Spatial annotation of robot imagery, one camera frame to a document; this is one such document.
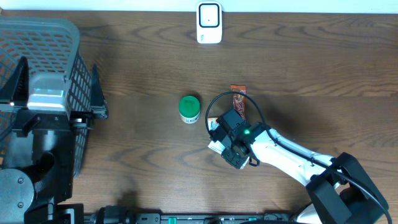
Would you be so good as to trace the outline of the red chocolate bar wrapper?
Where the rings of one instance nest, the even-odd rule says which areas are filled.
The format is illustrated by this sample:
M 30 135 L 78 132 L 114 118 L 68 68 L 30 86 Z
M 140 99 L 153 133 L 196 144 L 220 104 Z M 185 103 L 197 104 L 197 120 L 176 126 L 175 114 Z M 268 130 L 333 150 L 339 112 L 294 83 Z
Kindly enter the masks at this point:
M 246 94 L 246 86 L 245 85 L 231 85 L 231 90 L 239 93 Z M 245 106 L 246 106 L 246 98 L 240 94 L 233 94 L 233 106 L 234 109 L 239 113 L 243 120 L 246 119 L 245 115 Z

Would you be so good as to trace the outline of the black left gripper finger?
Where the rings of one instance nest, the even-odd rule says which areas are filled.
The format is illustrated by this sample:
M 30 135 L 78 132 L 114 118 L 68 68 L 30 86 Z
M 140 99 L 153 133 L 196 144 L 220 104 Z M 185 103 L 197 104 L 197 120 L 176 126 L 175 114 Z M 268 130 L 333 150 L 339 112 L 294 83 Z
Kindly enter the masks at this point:
M 92 68 L 90 108 L 96 119 L 108 119 L 108 106 L 101 89 L 96 64 Z
M 22 56 L 16 69 L 1 90 L 1 104 L 26 105 L 29 99 L 29 64 Z

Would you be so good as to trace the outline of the small orange snack box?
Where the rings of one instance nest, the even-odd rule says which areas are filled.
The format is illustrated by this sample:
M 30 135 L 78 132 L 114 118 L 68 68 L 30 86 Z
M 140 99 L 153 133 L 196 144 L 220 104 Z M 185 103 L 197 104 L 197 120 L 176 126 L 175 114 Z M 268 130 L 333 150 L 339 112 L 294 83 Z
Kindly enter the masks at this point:
M 208 129 L 214 131 L 218 126 L 217 118 L 207 118 Z

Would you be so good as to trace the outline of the white green box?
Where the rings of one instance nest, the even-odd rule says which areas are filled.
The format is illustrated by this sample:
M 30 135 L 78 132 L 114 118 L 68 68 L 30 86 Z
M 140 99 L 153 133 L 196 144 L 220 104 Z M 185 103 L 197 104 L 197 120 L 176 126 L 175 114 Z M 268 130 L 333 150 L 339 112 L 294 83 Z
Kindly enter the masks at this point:
M 211 141 L 208 145 L 208 148 L 217 152 L 218 154 L 221 154 L 225 150 L 224 145 L 222 145 L 219 141 L 217 142 Z M 244 159 L 244 162 L 241 165 L 238 165 L 238 169 L 243 169 L 245 165 L 248 163 L 248 161 L 249 158 Z

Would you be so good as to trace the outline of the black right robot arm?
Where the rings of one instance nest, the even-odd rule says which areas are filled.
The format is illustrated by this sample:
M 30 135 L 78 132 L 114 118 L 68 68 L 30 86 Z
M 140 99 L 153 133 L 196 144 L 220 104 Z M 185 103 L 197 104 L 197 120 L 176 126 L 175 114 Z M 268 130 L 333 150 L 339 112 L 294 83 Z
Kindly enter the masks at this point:
M 319 154 L 281 136 L 264 121 L 251 125 L 235 110 L 206 125 L 222 158 L 242 169 L 270 164 L 302 184 L 311 204 L 297 215 L 300 223 L 375 223 L 392 221 L 386 199 L 359 161 L 346 152 Z

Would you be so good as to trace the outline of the green lid white jar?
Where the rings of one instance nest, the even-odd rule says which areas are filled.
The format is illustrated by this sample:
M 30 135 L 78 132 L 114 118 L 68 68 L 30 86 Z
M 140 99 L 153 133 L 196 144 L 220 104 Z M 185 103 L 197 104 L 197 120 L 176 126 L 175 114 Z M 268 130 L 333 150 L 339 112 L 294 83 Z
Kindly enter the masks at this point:
M 179 102 L 178 110 L 184 123 L 193 124 L 200 119 L 200 102 L 194 96 L 184 96 Z

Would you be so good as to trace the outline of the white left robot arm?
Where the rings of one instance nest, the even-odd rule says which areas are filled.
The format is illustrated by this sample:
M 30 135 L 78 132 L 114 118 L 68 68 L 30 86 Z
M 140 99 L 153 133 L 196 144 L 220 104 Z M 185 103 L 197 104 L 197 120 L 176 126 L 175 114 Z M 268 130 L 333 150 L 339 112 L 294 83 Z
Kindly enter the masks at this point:
M 96 68 L 75 57 L 70 72 L 30 75 L 21 57 L 1 88 L 11 114 L 1 132 L 8 143 L 1 165 L 2 223 L 83 223 L 84 206 L 69 204 L 89 130 L 109 111 Z

